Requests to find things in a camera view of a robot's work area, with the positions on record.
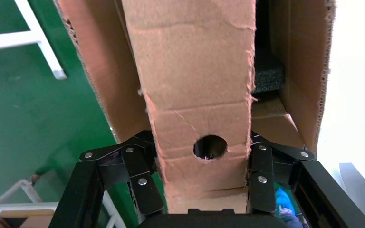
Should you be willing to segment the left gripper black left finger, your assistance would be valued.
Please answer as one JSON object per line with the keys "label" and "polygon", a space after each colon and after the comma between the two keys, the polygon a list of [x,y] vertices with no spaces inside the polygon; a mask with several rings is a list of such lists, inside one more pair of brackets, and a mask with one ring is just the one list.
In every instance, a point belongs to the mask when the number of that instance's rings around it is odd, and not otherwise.
{"label": "left gripper black left finger", "polygon": [[156,150],[152,133],[141,131],[125,142],[80,155],[49,227],[95,228],[104,193],[127,183],[141,228],[154,228],[164,203],[152,178]]}

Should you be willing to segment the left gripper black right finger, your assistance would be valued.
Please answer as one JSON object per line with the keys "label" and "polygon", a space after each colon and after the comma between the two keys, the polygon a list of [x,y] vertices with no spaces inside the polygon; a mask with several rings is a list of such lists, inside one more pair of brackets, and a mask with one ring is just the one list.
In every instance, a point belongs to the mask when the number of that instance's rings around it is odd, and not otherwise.
{"label": "left gripper black right finger", "polygon": [[291,190],[311,228],[365,228],[365,215],[311,152],[250,137],[247,213],[273,216],[278,183]]}

